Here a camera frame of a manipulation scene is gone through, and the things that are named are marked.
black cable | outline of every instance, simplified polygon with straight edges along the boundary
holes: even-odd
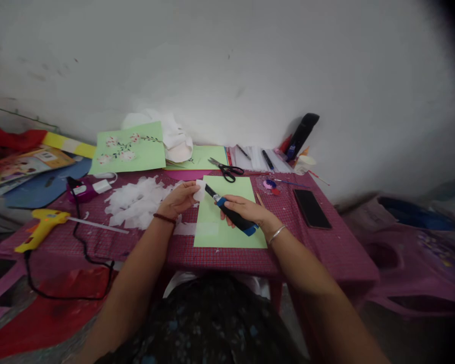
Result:
[[[74,188],[71,188],[71,189],[73,191],[72,195],[74,196],[74,201],[76,203],[77,218],[81,218],[81,214],[79,213],[79,202],[77,201],[77,196],[74,193]],[[108,282],[106,283],[105,292],[103,293],[103,295],[101,297],[56,297],[56,296],[50,296],[47,293],[42,292],[41,290],[39,290],[39,288],[37,288],[34,285],[34,283],[32,281],[32,274],[30,273],[30,262],[29,262],[30,261],[30,256],[32,255],[32,250],[27,250],[24,253],[24,256],[25,256],[25,269],[27,270],[27,281],[29,283],[30,289],[32,291],[34,291],[35,293],[37,293],[40,297],[47,298],[47,299],[54,299],[54,300],[64,300],[64,301],[72,301],[72,300],[101,301],[101,300],[103,300],[106,297],[106,295],[110,291],[111,280],[112,280],[112,277],[113,277],[113,267],[115,265],[115,261],[112,260],[111,264],[108,265],[108,264],[103,263],[103,262],[98,262],[98,261],[92,260],[89,257],[89,255],[87,254],[87,243],[86,243],[86,241],[84,241],[84,239],[80,238],[77,235],[77,228],[78,227],[79,227],[79,223],[77,222],[76,226],[74,227],[74,230],[72,232],[72,235],[82,244],[82,250],[83,250],[84,258],[91,264],[103,265],[106,268],[108,268]]]

black phone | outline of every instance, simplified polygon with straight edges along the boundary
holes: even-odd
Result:
[[[332,228],[312,191],[294,190],[293,192],[308,227],[318,229]]]

paper cup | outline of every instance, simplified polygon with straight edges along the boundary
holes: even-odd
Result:
[[[315,159],[309,156],[300,156],[298,157],[297,164],[295,165],[294,171],[297,175],[304,175],[315,166],[317,162]]]

scissors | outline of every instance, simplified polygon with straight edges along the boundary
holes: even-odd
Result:
[[[212,164],[215,164],[219,167],[219,169],[222,172],[222,175],[224,176],[224,179],[228,181],[229,183],[234,183],[236,178],[233,176],[233,173],[235,174],[244,174],[244,169],[240,167],[231,167],[231,166],[226,166],[225,164],[221,164],[218,161],[216,161],[214,158],[209,158],[209,162]]]

paint palette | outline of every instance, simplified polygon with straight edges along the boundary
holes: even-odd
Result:
[[[278,196],[282,191],[284,191],[285,187],[282,184],[277,184],[272,176],[262,175],[256,179],[256,186],[258,189],[267,195],[275,195]]]

